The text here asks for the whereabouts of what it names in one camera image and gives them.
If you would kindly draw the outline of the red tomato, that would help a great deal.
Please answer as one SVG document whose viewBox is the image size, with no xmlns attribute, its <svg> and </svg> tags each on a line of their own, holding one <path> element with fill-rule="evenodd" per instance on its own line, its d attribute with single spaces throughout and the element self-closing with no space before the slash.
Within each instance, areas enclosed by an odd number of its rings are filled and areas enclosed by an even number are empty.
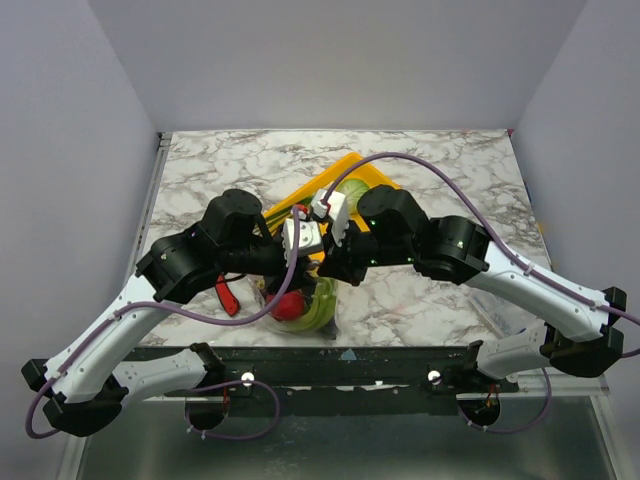
<svg viewBox="0 0 640 480">
<path fill-rule="evenodd" d="M 305 309 L 305 297 L 298 291 L 291 291 L 283 295 L 270 315 L 278 322 L 291 322 L 301 317 Z"/>
</svg>

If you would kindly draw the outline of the clear pink-dotted zip bag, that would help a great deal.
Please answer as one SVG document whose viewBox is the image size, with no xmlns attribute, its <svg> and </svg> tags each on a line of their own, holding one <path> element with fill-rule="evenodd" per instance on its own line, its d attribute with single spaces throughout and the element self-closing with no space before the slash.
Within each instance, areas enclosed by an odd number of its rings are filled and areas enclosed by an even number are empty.
<svg viewBox="0 0 640 480">
<path fill-rule="evenodd" d="M 315 273 L 310 279 L 310 285 L 287 292 L 258 323 L 282 335 L 335 340 L 338 336 L 338 283 Z"/>
</svg>

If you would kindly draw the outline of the green celery stalk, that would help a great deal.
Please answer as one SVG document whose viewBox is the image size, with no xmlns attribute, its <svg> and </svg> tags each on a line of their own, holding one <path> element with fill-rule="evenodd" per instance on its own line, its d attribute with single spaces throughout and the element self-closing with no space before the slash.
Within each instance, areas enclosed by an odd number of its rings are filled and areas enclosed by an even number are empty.
<svg viewBox="0 0 640 480">
<path fill-rule="evenodd" d="M 336 281 L 328 278 L 318 278 L 316 280 L 314 292 L 305 300 L 310 300 L 310 306 L 301 317 L 283 323 L 287 332 L 312 332 L 317 331 L 327 325 L 334 317 L 337 303 Z"/>
</svg>

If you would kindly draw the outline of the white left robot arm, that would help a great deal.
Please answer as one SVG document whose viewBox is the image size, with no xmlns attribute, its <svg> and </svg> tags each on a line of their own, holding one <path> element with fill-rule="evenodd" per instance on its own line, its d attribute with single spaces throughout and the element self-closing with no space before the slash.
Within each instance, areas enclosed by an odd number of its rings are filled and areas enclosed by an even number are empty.
<svg viewBox="0 0 640 480">
<path fill-rule="evenodd" d="M 172 314 L 223 327 L 260 321 L 305 275 L 309 256 L 321 249 L 321 229 L 304 206 L 293 205 L 279 234 L 272 235 L 254 195 L 225 191 L 210 201 L 200 220 L 156 240 L 114 301 L 68 347 L 22 367 L 36 393 L 27 411 L 27 435 L 86 437 L 133 401 L 176 390 L 214 393 L 222 372 L 206 344 L 159 360 L 125 359 Z M 186 310 L 197 294 L 215 287 L 227 273 L 271 277 L 278 288 L 260 310 L 244 318 L 217 319 Z"/>
</svg>

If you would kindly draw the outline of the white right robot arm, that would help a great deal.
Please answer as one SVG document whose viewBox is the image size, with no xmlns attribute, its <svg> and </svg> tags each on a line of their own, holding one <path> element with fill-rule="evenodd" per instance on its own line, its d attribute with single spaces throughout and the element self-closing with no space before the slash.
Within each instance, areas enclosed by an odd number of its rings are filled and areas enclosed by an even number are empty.
<svg viewBox="0 0 640 480">
<path fill-rule="evenodd" d="M 622 357 L 624 336 L 613 326 L 616 315 L 606 309 L 621 304 L 625 293 L 582 287 L 510 249 L 501 250 L 487 229 L 473 221 L 430 218 L 409 192 L 388 185 L 359 199 L 365 231 L 350 219 L 348 201 L 339 192 L 319 191 L 311 211 L 329 225 L 321 276 L 357 286 L 372 267 L 410 265 L 431 280 L 488 292 L 536 317 L 520 333 L 468 347 L 459 371 L 471 391 L 545 367 L 594 378 Z"/>
</svg>

